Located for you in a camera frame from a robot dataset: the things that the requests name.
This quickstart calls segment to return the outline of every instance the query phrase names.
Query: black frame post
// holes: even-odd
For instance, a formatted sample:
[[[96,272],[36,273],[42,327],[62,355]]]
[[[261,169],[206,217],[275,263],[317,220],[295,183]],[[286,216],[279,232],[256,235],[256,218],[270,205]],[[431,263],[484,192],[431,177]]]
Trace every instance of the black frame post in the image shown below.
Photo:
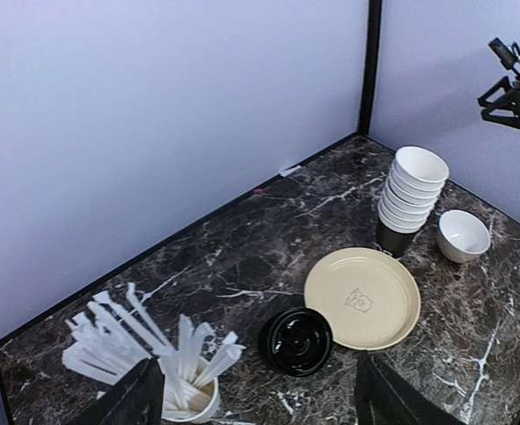
[[[358,118],[358,134],[368,135],[372,121],[372,108],[376,93],[377,57],[380,47],[380,28],[382,25],[382,0],[368,1],[368,35],[366,38],[366,62],[362,100]]]

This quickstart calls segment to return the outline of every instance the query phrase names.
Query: plate rim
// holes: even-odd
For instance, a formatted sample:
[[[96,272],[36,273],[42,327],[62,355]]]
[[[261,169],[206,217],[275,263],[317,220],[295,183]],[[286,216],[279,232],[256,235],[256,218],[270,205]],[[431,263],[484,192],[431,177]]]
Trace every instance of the plate rim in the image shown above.
[[[417,296],[416,296],[417,308],[415,309],[415,311],[416,311],[415,317],[412,318],[410,321],[408,321],[410,323],[410,326],[407,328],[407,331],[400,334],[399,337],[394,338],[394,340],[392,340],[391,342],[389,342],[387,344],[380,344],[380,345],[375,345],[372,347],[360,347],[360,346],[357,346],[356,344],[349,344],[348,342],[345,342],[345,341],[338,341],[336,332],[334,332],[334,331],[332,332],[332,340],[336,344],[342,345],[343,347],[350,348],[353,350],[368,351],[368,352],[373,352],[376,350],[383,350],[384,348],[389,348],[389,347],[394,346],[395,344],[399,344],[401,341],[403,341],[405,338],[407,338],[407,336],[413,331],[417,322],[419,321],[419,317],[421,316],[421,291],[419,290],[419,286],[417,285],[417,282],[415,281],[415,277],[411,274],[411,272],[409,272],[409,270],[407,270],[407,268],[403,264],[401,264],[400,261],[398,261],[394,257],[391,257],[391,256],[385,254],[384,252],[381,252],[378,250],[373,250],[371,248],[366,248],[366,247],[362,247],[362,246],[355,246],[355,247],[348,247],[348,248],[342,248],[340,250],[335,250],[335,251],[329,252],[328,254],[321,257],[316,263],[314,263],[314,266],[311,267],[311,269],[309,270],[309,273],[307,275],[307,278],[305,279],[305,287],[303,289],[303,299],[305,301],[305,306],[308,308],[312,308],[313,310],[316,310],[318,313],[320,313],[324,317],[324,314],[322,312],[320,312],[319,310],[317,310],[316,308],[314,308],[308,304],[308,302],[307,302],[307,283],[309,281],[309,277],[311,276],[311,273],[313,273],[313,270],[321,262],[323,262],[326,258],[328,258],[331,255],[335,255],[338,252],[344,252],[344,251],[371,252],[372,255],[377,254],[377,256],[381,257],[383,260],[390,262],[390,263],[393,262],[394,264],[396,264],[396,267],[401,267],[404,274],[406,274],[409,277],[409,280],[411,281],[413,286],[415,286],[415,292],[417,294]]]

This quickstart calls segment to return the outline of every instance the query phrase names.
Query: black plastic lid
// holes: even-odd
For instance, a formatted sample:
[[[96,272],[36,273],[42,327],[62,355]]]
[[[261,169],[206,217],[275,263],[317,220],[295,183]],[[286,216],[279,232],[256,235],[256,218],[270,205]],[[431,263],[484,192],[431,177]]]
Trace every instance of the black plastic lid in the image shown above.
[[[308,376],[329,359],[332,331],[315,310],[293,308],[264,325],[259,348],[261,357],[273,369],[291,376]]]

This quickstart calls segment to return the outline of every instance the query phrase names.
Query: beige plate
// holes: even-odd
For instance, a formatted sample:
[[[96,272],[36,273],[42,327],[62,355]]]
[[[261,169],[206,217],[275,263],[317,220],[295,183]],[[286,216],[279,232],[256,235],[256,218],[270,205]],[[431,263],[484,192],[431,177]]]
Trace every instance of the beige plate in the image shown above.
[[[316,263],[305,303],[329,321],[334,341],[380,350],[405,338],[421,310],[415,279],[396,259],[366,248],[334,251]]]

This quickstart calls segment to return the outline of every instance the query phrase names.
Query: black marble table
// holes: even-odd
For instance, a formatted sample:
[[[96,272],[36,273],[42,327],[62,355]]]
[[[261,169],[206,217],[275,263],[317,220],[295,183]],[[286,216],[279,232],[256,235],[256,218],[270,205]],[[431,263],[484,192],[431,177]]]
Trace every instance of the black marble table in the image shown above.
[[[357,352],[336,346],[308,378],[267,369],[256,350],[262,324],[302,305],[314,263],[350,246],[375,247],[376,203],[392,153],[357,137],[270,184],[140,260],[96,289],[126,304],[136,282],[152,317],[175,340],[177,316],[235,330],[249,348],[221,377],[215,423],[353,424]],[[460,208],[490,229],[480,260],[456,265],[439,252],[439,215]],[[414,275],[422,311],[401,343],[377,352],[433,403],[468,423],[507,424],[520,410],[520,225],[448,183],[401,262]],[[90,292],[0,347],[14,423],[61,424],[107,386],[61,363],[73,339],[65,324],[86,310]],[[210,351],[215,343],[210,343]]]

